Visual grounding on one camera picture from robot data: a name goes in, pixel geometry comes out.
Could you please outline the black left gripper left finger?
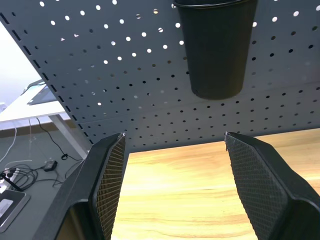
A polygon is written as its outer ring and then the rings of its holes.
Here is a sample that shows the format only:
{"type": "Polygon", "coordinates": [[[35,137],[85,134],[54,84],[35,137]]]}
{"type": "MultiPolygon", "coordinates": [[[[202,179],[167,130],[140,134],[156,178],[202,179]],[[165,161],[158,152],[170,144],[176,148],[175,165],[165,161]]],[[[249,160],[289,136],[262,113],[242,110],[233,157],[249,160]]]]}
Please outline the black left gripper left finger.
{"type": "Polygon", "coordinates": [[[126,138],[95,143],[63,182],[33,240],[111,240],[125,167],[126,138]]]}

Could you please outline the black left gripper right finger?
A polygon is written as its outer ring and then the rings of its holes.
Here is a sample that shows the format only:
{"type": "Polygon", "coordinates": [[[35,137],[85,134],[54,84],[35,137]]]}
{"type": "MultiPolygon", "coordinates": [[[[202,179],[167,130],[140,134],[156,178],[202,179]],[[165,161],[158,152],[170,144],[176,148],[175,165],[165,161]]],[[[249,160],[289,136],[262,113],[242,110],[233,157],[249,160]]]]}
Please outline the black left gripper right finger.
{"type": "Polygon", "coordinates": [[[239,199],[258,240],[320,240],[320,195],[274,147],[224,135],[239,199]]]}

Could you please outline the grey pegboard panel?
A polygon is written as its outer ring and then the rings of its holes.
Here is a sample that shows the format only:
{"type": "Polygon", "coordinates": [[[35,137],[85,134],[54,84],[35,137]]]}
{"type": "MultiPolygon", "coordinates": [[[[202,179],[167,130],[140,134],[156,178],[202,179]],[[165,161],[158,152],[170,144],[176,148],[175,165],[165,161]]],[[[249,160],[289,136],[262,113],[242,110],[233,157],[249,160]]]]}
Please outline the grey pegboard panel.
{"type": "Polygon", "coordinates": [[[191,89],[174,0],[0,0],[0,22],[92,144],[133,152],[320,128],[320,0],[258,0],[242,90],[191,89]]]}

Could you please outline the black power adapter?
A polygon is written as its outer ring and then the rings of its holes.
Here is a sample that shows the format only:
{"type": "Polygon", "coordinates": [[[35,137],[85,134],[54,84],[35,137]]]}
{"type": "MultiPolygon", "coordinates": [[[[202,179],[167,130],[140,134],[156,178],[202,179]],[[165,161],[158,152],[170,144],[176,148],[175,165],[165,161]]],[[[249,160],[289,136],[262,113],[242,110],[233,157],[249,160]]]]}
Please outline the black power adapter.
{"type": "Polygon", "coordinates": [[[57,168],[58,162],[56,160],[47,161],[42,168],[45,172],[54,171],[57,168]]]}

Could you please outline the grey flat device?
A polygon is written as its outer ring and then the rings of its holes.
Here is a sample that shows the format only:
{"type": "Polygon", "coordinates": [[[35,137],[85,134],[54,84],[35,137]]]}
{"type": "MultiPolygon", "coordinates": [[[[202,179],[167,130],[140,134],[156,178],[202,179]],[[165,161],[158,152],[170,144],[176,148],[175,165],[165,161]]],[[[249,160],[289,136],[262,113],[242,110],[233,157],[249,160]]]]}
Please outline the grey flat device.
{"type": "Polygon", "coordinates": [[[7,230],[30,198],[25,192],[15,190],[8,189],[0,193],[0,233],[7,230]]]}

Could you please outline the white power strip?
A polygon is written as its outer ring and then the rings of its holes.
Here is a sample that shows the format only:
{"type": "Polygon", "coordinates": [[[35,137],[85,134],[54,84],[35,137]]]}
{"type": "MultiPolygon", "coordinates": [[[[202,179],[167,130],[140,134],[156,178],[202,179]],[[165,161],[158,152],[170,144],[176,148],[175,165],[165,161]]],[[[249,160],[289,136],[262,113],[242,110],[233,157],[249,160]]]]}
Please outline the white power strip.
{"type": "Polygon", "coordinates": [[[4,171],[0,173],[0,194],[6,190],[22,191],[15,183],[19,171],[19,168],[5,168],[4,171]]]}

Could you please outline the white background table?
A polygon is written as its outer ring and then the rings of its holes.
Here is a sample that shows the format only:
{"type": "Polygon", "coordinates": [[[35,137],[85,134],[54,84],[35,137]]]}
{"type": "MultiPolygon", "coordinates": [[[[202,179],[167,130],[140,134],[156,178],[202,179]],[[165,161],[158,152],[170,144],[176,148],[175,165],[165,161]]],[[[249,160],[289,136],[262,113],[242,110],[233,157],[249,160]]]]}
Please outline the white background table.
{"type": "Polygon", "coordinates": [[[65,110],[57,101],[29,105],[29,102],[46,87],[44,82],[28,88],[13,103],[0,113],[0,124],[48,117],[82,159],[85,159],[90,146],[77,130],[72,130],[62,118],[65,110]]]}

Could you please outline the dark mat on white table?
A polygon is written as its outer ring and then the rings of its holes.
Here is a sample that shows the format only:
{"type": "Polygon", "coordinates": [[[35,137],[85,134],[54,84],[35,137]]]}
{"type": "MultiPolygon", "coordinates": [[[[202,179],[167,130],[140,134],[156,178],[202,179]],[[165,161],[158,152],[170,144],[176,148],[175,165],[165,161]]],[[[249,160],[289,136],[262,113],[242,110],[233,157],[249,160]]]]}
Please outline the dark mat on white table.
{"type": "Polygon", "coordinates": [[[51,92],[51,90],[44,83],[36,84],[36,85],[33,85],[33,86],[29,87],[25,91],[25,93],[29,89],[35,89],[35,88],[39,88],[41,86],[44,86],[44,87],[27,103],[29,106],[45,104],[45,103],[50,103],[50,102],[57,101],[57,99],[54,96],[54,94],[51,92]]]}

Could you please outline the black plastic cup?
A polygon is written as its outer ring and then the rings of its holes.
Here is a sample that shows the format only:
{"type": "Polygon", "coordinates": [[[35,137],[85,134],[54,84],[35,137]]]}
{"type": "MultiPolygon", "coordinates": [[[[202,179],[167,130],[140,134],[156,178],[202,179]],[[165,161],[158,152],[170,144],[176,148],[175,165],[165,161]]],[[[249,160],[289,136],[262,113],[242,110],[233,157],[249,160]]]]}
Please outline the black plastic cup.
{"type": "Polygon", "coordinates": [[[244,84],[258,0],[173,0],[184,37],[192,92],[224,100],[244,84]]]}

